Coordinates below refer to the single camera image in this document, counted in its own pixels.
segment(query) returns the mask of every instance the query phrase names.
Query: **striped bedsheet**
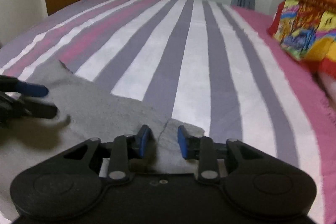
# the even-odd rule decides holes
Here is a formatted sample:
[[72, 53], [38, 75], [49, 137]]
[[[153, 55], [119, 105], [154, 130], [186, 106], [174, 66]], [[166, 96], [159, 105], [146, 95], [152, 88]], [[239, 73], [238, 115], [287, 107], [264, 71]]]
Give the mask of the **striped bedsheet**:
[[267, 36], [268, 16], [200, 0], [83, 0], [0, 50], [0, 74], [29, 81], [59, 59], [112, 94], [240, 139], [315, 180], [309, 216], [336, 221], [336, 130], [310, 75]]

